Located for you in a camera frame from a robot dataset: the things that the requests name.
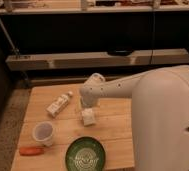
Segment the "small box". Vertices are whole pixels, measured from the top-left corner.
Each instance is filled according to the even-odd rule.
[[[94,112],[92,108],[82,110],[83,124],[84,126],[93,125],[96,123]]]

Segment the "floor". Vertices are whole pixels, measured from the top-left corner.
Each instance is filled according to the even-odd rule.
[[[15,89],[0,118],[0,171],[10,171],[31,89]]]

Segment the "green bowl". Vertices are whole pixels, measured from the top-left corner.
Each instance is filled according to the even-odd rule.
[[[103,146],[94,138],[81,137],[75,140],[66,152],[68,171],[102,171],[106,154]]]

